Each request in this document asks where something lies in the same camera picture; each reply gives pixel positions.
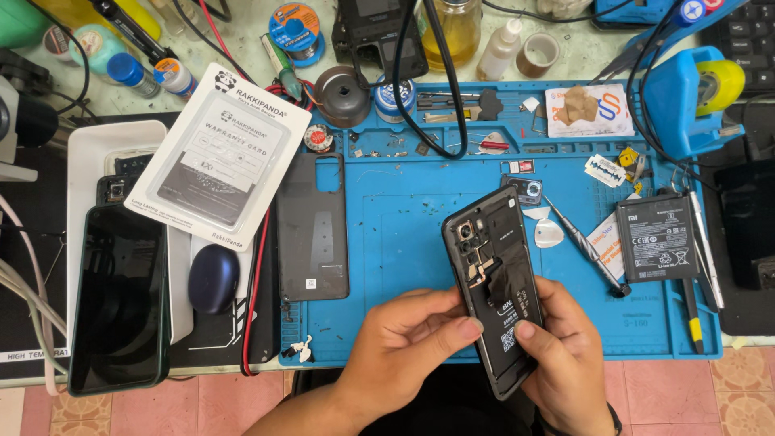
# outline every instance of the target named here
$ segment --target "blue silicone repair mat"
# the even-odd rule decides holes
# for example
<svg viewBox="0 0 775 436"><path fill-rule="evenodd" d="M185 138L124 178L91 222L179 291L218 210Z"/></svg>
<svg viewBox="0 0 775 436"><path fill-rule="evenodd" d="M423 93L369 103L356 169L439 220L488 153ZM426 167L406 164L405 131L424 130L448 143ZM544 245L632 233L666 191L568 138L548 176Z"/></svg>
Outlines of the blue silicone repair mat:
<svg viewBox="0 0 775 436"><path fill-rule="evenodd" d="M419 143L416 134L405 123L390 124L379 119L374 108L363 123L351 130L333 127L335 133L341 133L335 139L336 151L345 155L350 295L345 299L290 303L290 310L283 314L282 349L306 340L309 334L315 361L305 362L304 366L344 365L363 317L372 306L411 289L447 289L454 285L441 238L441 223L500 185L501 172L508 172L508 165L501 162L533 159L536 172L519 177L541 180L544 193L584 234L612 213L618 201L633 193L629 182L609 188L586 174L584 164L590 156L600 154L613 161L630 146L645 154L646 168L654 170L653 177L642 179L642 195L653 195L659 187L669 185L674 167L657 161L656 152L641 136L551 139L533 131L533 114L520 112L521 102L532 96L543 103L546 89L575 84L460 84L462 92L478 93L485 87L497 90L505 106L498 121L469 122L467 126L470 133L501 133L511 144L507 154L467 155L460 161L448 161L434 151L422 156L415 152ZM443 83L418 84L418 89L449 91L448 84ZM435 133L439 137L437 142L445 146L460 142L456 123L422 123L425 112L413 113L424 131ZM445 112L452 109L433 111ZM313 113L312 122L324 123L317 112ZM535 128L544 130L546 120L536 119ZM350 132L359 135L355 143L348 137ZM477 145L471 144L469 149L476 152ZM358 150L363 157L355 157ZM368 156L371 151L379 153L379 157ZM408 154L395 156L402 151ZM327 161L332 160L319 161L319 176L336 172L336 165ZM549 218L559 223L554 213ZM700 306L705 355L697 355L694 350L682 291L675 282L636 283L630 296L614 299L608 295L609 286L597 268L567 237L554 247L537 248L533 238L536 223L525 218L535 273L560 280L568 288L597 326L607 359L721 357L718 315L708 310L699 289L695 289L695 295ZM449 361L478 362L478 357L474 348L469 347ZM298 355L280 357L280 362L299 365Z"/></svg>

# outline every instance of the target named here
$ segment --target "yellow liquid bottle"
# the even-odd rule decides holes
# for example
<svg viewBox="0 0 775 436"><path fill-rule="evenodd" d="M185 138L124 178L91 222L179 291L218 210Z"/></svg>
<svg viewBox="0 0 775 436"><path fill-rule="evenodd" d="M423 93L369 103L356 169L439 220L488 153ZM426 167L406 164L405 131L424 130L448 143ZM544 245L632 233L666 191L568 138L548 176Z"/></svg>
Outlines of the yellow liquid bottle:
<svg viewBox="0 0 775 436"><path fill-rule="evenodd" d="M59 21L75 31L87 24L99 24L107 27L118 36L121 33L106 19L102 18L88 0L34 0L38 6L53 14ZM151 38L159 40L161 27L152 15L137 0L115 0L121 9L145 30Z"/></svg>
<svg viewBox="0 0 775 436"><path fill-rule="evenodd" d="M442 31L455 67L470 61L479 48L481 39L481 0L433 0ZM444 71L439 45L433 36L425 8L422 8L417 27L422 35L422 46L428 66Z"/></svg>

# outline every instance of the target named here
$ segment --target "keyboard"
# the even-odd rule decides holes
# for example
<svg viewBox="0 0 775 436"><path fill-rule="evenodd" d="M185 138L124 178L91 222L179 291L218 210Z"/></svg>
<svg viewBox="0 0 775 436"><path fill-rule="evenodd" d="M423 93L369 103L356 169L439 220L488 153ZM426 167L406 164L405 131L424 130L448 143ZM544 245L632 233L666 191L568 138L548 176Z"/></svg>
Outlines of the keyboard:
<svg viewBox="0 0 775 436"><path fill-rule="evenodd" d="M702 45L718 48L746 73L743 97L775 92L775 0L752 0L700 31Z"/></svg>

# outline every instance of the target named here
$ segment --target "black phone battery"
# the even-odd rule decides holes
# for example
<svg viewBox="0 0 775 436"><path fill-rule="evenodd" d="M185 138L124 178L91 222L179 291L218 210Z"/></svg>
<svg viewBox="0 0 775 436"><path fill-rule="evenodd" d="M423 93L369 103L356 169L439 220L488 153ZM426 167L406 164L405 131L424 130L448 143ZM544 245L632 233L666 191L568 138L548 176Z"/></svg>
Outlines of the black phone battery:
<svg viewBox="0 0 775 436"><path fill-rule="evenodd" d="M624 200L616 205L616 219L628 282L698 276L688 196Z"/></svg>

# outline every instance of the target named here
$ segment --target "brown paper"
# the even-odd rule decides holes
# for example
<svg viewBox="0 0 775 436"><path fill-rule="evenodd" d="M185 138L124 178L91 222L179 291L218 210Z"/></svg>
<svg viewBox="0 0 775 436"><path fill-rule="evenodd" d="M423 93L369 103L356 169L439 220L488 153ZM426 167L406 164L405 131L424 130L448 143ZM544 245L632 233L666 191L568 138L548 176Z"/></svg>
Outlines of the brown paper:
<svg viewBox="0 0 775 436"><path fill-rule="evenodd" d="M565 106L557 111L557 118L569 126L579 119L594 121L597 114L598 100L576 85L565 93Z"/></svg>

